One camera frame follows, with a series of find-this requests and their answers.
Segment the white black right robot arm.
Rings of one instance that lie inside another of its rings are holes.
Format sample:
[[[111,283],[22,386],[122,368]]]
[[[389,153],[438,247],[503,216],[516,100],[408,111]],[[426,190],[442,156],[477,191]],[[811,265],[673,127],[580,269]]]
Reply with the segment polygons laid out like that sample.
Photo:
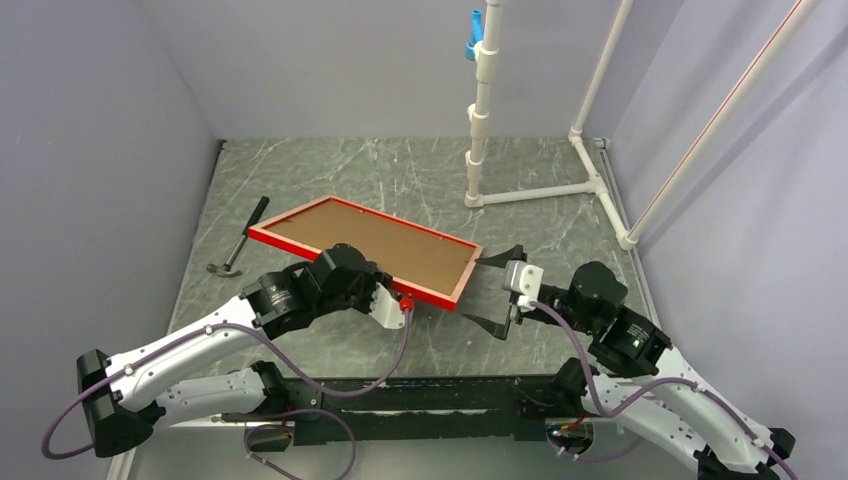
[[[476,316],[497,339],[532,319],[562,327],[575,356],[555,375],[551,401],[615,421],[672,455],[699,479],[789,479],[796,445],[732,406],[687,362],[670,337],[625,304],[627,287],[599,261],[579,266],[567,287],[544,283],[520,245],[478,264],[501,268],[510,310],[503,324]]]

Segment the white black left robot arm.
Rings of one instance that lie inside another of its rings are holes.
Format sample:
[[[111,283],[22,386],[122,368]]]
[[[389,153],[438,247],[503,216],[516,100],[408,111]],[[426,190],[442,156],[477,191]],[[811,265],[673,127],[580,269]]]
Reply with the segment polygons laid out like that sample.
[[[260,276],[212,313],[148,345],[118,354],[86,352],[76,372],[90,450],[113,457],[159,428],[216,413],[279,417],[289,393],[270,362],[220,377],[190,376],[258,343],[292,367],[275,339],[340,311],[407,331],[414,304],[392,292],[392,280],[359,250],[338,244],[312,261]]]

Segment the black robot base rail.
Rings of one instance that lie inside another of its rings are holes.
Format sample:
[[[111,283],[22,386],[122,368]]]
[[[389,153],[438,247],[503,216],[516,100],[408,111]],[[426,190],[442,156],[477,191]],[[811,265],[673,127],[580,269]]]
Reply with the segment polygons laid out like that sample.
[[[546,441],[575,434],[584,446],[594,415],[554,384],[552,375],[391,378],[352,398],[330,396],[287,378],[284,412],[295,446],[329,442],[507,437]]]

